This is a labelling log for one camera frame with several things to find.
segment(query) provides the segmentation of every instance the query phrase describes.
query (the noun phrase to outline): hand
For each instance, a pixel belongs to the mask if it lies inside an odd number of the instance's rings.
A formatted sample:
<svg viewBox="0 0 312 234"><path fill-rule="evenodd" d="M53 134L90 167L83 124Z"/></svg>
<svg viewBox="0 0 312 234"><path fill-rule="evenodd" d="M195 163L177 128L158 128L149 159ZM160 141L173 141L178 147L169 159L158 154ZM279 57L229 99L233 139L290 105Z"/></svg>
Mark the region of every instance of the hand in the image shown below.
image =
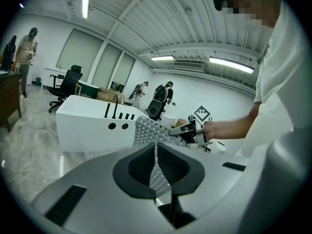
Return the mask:
<svg viewBox="0 0 312 234"><path fill-rule="evenodd" d="M215 133L214 133L214 128L213 128L213 122L211 122L211 121L206 121L206 122L204 122L203 130L204 130L204 133L205 133L206 136L207 136L207 140L210 140L210 139L212 139L212 138L215 138Z"/></svg>

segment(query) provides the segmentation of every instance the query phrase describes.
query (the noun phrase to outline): ceiling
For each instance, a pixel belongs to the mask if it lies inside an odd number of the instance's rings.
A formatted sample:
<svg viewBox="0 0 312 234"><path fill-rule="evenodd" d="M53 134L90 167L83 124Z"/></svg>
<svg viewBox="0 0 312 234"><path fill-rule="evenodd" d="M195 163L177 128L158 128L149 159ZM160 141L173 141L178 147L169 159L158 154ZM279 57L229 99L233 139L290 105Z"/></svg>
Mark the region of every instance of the ceiling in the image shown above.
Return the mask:
<svg viewBox="0 0 312 234"><path fill-rule="evenodd" d="M66 20L92 29L124 46L153 67L152 71L208 80L254 94L256 59L266 51L271 30L253 25L245 15L215 10L213 0L91 0L89 18L82 0L26 0L22 13ZM201 61L201 70L152 61L152 56ZM248 74L209 63L225 58L255 69Z"/></svg>

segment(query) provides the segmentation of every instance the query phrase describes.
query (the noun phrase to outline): person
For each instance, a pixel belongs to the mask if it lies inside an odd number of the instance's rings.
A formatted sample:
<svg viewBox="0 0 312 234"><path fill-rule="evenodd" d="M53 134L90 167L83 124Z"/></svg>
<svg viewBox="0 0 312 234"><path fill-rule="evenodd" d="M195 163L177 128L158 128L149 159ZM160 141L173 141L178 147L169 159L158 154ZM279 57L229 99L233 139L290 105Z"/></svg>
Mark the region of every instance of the person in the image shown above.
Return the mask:
<svg viewBox="0 0 312 234"><path fill-rule="evenodd" d="M205 122L207 139L245 138L238 156L251 157L293 127L277 92L309 54L309 44L296 16L284 0L228 0L239 13L273 28L269 48L260 65L254 105L249 114L233 121Z"/></svg>
<svg viewBox="0 0 312 234"><path fill-rule="evenodd" d="M132 106L138 108L139 102L142 98L142 96L145 95L144 88L148 87L148 81L145 81L141 85L139 85L137 88L135 88L135 101L133 102Z"/></svg>
<svg viewBox="0 0 312 234"><path fill-rule="evenodd" d="M174 91L172 90L173 85L174 85L173 82L172 82L172 81L169 81L169 82L167 82L167 84L166 84L165 86L160 85L160 86L158 86L158 87L155 89L155 92L154 92L154 95L153 95L153 99L157 98L157 93L160 91L160 89L161 89L162 87L165 87L165 88L166 88L166 90L167 90L167 95L166 95L166 97L165 97L165 99L164 99L164 101L163 101L163 103L162 103L162 105L161 105L161 108L160 108L159 112L158 112L157 115L155 115L154 117L150 117L151 119L153 119L153 120L158 120L158 119L160 118L160 115L161 115L161 113L163 112L163 110L164 110L166 104L169 105L169 104L172 102L172 97L173 97L173 95L174 95Z"/></svg>
<svg viewBox="0 0 312 234"><path fill-rule="evenodd" d="M32 60L33 55L37 51L38 40L36 38L38 33L37 28L32 28L27 36L24 36L16 52L16 63L19 63L19 69L21 73L21 90L23 96L26 98L26 83L29 71L29 63Z"/></svg>
<svg viewBox="0 0 312 234"><path fill-rule="evenodd" d="M10 70L13 63L13 58L15 54L15 40L16 36L13 36L10 42L5 46L3 52L3 61L1 65L1 69Z"/></svg>

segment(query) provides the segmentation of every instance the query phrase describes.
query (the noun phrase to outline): fluorescent light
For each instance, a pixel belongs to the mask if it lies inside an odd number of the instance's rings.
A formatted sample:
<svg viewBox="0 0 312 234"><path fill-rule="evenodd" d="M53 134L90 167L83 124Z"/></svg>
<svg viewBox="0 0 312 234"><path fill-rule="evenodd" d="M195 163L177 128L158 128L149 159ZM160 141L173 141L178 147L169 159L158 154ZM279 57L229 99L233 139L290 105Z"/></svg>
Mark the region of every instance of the fluorescent light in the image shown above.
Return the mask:
<svg viewBox="0 0 312 234"><path fill-rule="evenodd" d="M252 74L254 72L254 69L252 67L244 65L244 64L240 64L236 61L231 61L231 60L226 60L226 59L221 59L221 58L216 58L216 57L210 57L209 61L212 63L221 64L221 65L229 66L232 68L236 68L236 69L239 69L241 71L245 71L249 74Z"/></svg>
<svg viewBox="0 0 312 234"><path fill-rule="evenodd" d="M174 60L173 56L152 57L152 60Z"/></svg>
<svg viewBox="0 0 312 234"><path fill-rule="evenodd" d="M89 16L90 0L82 0L82 16L88 18Z"/></svg>

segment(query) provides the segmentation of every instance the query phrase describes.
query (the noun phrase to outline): office chair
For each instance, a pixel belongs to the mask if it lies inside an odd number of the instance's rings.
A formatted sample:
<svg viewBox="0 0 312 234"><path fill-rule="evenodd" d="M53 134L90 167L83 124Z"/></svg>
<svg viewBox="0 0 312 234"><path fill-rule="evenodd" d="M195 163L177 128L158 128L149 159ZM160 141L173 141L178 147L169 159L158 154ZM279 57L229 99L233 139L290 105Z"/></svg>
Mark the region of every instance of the office chair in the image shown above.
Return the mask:
<svg viewBox="0 0 312 234"><path fill-rule="evenodd" d="M76 94L77 87L81 90L81 87L78 85L78 81L82 77L81 67L73 65L71 69L67 71L65 77L62 75L51 76L54 78L53 88L49 88L48 90L51 94L58 97L58 101L50 102L50 106L52 106L52 103L55 105L50 107L49 113L52 112L53 108L61 106L67 97ZM64 79L59 88L55 87L56 78Z"/></svg>

